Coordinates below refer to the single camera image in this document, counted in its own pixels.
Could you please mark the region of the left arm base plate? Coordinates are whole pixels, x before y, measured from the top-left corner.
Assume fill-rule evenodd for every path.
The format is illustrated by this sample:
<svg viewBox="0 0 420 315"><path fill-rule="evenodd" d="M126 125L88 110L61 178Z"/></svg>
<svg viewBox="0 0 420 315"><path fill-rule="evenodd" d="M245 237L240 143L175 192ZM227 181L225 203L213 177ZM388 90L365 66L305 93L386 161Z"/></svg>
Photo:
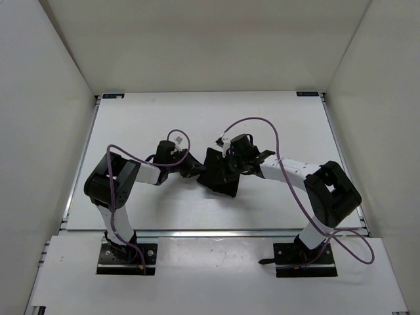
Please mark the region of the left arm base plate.
<svg viewBox="0 0 420 315"><path fill-rule="evenodd" d="M103 237L96 264L98 275L154 276L156 273L158 243L137 243L144 261L136 249L123 245L111 246Z"/></svg>

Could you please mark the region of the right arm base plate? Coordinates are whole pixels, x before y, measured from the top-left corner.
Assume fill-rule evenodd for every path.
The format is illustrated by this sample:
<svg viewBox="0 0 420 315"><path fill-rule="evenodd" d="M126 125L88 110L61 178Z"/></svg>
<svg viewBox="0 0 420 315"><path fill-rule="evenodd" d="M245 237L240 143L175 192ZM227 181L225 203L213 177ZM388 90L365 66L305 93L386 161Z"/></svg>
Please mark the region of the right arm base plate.
<svg viewBox="0 0 420 315"><path fill-rule="evenodd" d="M273 244L272 258L261 259L260 265L274 264L277 278L333 278L338 276L330 243L323 242L315 249L303 243L278 242Z"/></svg>

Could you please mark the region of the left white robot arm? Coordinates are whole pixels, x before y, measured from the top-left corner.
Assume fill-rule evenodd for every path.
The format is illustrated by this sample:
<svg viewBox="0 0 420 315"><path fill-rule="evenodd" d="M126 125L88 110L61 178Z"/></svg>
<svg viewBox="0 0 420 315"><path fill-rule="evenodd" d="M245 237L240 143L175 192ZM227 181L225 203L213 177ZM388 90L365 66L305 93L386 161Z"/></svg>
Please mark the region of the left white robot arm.
<svg viewBox="0 0 420 315"><path fill-rule="evenodd" d="M205 166L188 148L182 149L174 141L162 140L156 153L147 159L129 159L111 151L88 176L84 194L99 210L105 225L104 237L112 254L123 264L140 263L146 266L145 250L137 243L137 233L131 226L126 203L136 183L159 186L171 173L183 178L202 174Z"/></svg>

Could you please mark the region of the left blue corner label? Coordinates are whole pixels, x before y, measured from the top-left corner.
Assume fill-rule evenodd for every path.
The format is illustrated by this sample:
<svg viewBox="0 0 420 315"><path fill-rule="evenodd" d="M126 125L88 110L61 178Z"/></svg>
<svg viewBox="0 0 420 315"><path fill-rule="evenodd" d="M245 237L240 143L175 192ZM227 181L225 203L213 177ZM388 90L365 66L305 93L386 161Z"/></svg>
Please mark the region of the left blue corner label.
<svg viewBox="0 0 420 315"><path fill-rule="evenodd" d="M102 95L102 99L122 99L124 97L124 93L104 93Z"/></svg>

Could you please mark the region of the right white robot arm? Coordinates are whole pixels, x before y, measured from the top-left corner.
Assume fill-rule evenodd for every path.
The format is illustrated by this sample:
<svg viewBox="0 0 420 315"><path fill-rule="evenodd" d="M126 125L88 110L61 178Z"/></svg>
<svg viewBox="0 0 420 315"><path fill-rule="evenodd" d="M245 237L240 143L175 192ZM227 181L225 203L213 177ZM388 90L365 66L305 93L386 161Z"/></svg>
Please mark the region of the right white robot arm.
<svg viewBox="0 0 420 315"><path fill-rule="evenodd" d="M284 182L294 198L298 198L296 188L307 193L313 215L304 212L309 223L293 241L292 257L298 267L309 265L322 254L327 237L362 202L356 187L335 161L308 164L281 158L270 150L261 152L249 134L231 140L222 136L216 144L222 148L229 171Z"/></svg>

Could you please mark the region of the blue corner label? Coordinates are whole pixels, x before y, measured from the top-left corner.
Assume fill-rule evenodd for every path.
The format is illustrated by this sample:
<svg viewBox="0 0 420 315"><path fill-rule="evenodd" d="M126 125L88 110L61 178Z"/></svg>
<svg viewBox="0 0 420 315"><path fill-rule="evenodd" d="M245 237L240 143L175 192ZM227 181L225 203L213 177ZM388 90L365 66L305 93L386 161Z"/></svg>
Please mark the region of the blue corner label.
<svg viewBox="0 0 420 315"><path fill-rule="evenodd" d="M319 97L319 93L317 91L297 91L296 95L298 97Z"/></svg>
<svg viewBox="0 0 420 315"><path fill-rule="evenodd" d="M124 93L104 93L102 95L102 99L122 99L124 97Z"/></svg>

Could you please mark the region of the right blue corner label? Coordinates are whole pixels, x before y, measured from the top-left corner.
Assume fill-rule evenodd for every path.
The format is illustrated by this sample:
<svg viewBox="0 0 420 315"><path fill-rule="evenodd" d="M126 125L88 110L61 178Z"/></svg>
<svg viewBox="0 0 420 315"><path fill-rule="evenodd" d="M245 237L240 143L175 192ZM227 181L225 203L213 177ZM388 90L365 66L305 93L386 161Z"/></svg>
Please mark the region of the right blue corner label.
<svg viewBox="0 0 420 315"><path fill-rule="evenodd" d="M319 93L317 91L297 91L296 95L298 97L319 97Z"/></svg>

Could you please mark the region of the black skirt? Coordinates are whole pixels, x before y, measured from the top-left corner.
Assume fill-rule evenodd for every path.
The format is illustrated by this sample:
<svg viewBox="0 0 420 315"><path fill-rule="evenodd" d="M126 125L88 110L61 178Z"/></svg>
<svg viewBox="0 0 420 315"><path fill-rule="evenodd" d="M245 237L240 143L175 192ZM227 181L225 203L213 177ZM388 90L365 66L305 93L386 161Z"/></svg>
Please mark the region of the black skirt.
<svg viewBox="0 0 420 315"><path fill-rule="evenodd" d="M205 171L197 178L197 182L213 192L236 197L240 182L240 174L233 173L222 156L222 152L208 148L204 161Z"/></svg>

